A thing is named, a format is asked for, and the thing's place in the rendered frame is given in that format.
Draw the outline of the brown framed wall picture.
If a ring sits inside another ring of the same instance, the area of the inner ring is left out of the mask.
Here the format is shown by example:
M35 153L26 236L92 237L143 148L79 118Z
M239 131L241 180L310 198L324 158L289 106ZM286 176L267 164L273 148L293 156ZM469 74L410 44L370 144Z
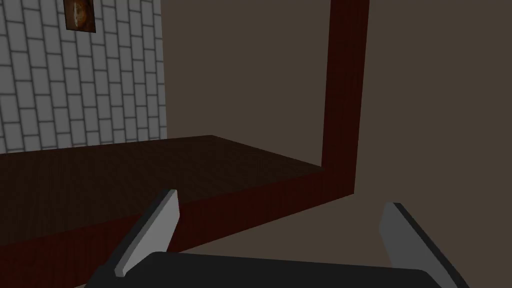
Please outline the brown framed wall picture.
M97 32L93 0L62 0L62 3L67 30Z

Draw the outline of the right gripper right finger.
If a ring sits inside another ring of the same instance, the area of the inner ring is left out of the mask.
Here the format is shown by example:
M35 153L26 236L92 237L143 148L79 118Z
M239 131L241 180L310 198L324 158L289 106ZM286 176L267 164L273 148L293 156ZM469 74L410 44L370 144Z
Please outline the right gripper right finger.
M378 228L392 268L421 272L435 288L470 288L401 203L384 205Z

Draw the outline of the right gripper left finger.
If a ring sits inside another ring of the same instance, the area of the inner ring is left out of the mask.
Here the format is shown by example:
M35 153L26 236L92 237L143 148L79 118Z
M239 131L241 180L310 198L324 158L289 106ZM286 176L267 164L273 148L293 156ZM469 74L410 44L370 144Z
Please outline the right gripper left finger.
M180 219L178 192L161 191L115 248L105 266L123 278L148 255L165 252Z

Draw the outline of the dark red wooden shelf unit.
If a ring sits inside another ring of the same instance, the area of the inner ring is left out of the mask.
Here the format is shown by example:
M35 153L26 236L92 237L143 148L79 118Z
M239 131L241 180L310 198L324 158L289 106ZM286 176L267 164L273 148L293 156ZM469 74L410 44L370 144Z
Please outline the dark red wooden shelf unit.
M87 282L164 189L185 251L354 193L370 0L331 0L321 166L213 135L0 154L0 288Z

